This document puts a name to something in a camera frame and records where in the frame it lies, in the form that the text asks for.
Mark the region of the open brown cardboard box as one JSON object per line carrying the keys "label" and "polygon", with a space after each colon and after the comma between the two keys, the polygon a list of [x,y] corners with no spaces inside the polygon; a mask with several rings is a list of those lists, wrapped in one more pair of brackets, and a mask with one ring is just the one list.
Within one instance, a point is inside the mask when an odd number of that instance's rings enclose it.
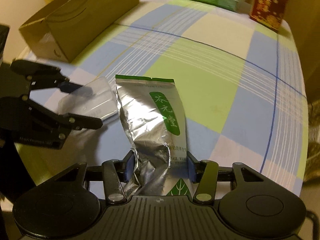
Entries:
{"label": "open brown cardboard box", "polygon": [[139,0],[53,0],[19,31],[37,56],[72,62],[101,32]]}

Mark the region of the red gift box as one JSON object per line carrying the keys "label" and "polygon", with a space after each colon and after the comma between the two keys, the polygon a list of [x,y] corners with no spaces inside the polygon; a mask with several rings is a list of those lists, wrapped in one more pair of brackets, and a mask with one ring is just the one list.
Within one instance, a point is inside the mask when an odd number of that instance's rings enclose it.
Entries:
{"label": "red gift box", "polygon": [[288,0],[253,0],[249,18],[278,32]]}

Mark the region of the plaid tablecloth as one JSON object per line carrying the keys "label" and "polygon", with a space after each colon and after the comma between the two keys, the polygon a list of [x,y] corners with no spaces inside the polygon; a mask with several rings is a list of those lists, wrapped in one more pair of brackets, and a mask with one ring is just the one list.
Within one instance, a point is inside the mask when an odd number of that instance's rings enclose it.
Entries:
{"label": "plaid tablecloth", "polygon": [[187,149],[221,166],[240,161],[300,194],[308,107],[289,26],[275,33],[189,0],[140,0],[71,64],[47,60],[74,83],[138,75],[174,79]]}

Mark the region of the clear plastic lid tray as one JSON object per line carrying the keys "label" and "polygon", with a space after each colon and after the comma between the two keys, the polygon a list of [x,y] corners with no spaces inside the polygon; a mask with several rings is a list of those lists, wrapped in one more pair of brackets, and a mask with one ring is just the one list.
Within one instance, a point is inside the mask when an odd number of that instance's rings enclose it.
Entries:
{"label": "clear plastic lid tray", "polygon": [[58,113],[72,113],[106,120],[118,113],[116,96],[105,77],[100,77],[63,97]]}

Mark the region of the silver foil tea bag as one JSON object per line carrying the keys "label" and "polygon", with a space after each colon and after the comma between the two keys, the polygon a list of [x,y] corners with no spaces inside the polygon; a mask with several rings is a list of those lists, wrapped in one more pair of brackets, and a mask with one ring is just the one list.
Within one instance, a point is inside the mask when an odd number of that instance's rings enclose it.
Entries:
{"label": "silver foil tea bag", "polygon": [[173,79],[116,75],[120,122],[134,152],[128,196],[188,196],[184,108]]}

